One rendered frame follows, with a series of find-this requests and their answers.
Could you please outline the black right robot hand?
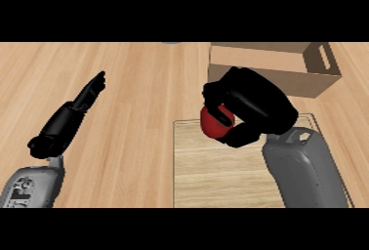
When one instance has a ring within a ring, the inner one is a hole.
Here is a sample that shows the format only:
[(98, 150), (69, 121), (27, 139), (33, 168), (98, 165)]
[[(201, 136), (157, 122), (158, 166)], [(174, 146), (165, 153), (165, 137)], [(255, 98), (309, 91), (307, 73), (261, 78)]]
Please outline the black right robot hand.
[(216, 140), (242, 147), (263, 134), (282, 135), (294, 126), (298, 111), (272, 81), (247, 67), (233, 66), (219, 81), (204, 85), (205, 108), (229, 129)]

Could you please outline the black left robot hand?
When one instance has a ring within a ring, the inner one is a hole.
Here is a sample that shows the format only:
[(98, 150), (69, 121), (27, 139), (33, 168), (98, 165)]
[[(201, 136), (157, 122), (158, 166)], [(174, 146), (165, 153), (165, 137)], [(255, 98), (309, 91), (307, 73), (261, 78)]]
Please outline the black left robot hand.
[(105, 72), (92, 79), (71, 102), (65, 102), (49, 118), (39, 135), (31, 139), (31, 156), (39, 159), (59, 156), (77, 135), (86, 114), (105, 89)]

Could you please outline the red tomato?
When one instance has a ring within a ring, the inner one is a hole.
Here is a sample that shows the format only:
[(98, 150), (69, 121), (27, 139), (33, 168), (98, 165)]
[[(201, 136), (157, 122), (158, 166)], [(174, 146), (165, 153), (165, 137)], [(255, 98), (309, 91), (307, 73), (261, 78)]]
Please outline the red tomato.
[(227, 131), (233, 128), (235, 125), (235, 115), (233, 113), (226, 109), (224, 105), (222, 104), (219, 106), (220, 111), (226, 115), (226, 117), (230, 119), (230, 126), (224, 126), (216, 118), (208, 113), (208, 109), (204, 107), (201, 110), (201, 127), (204, 134), (213, 138), (219, 139), (222, 138)]

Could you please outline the brown cardboard box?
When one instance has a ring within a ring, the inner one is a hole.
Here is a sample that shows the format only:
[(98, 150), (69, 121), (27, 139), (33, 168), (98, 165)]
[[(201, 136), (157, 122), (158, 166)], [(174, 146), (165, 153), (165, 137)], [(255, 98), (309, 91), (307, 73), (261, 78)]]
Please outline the brown cardboard box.
[(341, 79), (328, 42), (213, 42), (208, 81), (233, 66), (257, 71), (292, 97), (317, 98)]

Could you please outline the pale wooden tray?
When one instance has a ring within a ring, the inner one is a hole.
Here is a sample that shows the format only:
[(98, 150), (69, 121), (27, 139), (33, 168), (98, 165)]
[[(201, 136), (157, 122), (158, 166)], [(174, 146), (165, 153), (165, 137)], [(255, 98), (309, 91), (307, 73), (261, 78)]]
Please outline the pale wooden tray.
[[(294, 127), (309, 128), (322, 135), (310, 113), (300, 115)], [(263, 156), (267, 136), (233, 148), (205, 136), (196, 119), (176, 121), (173, 129), (174, 205), (199, 208), (285, 207)], [(354, 204), (344, 182), (343, 187), (347, 208), (351, 208)]]

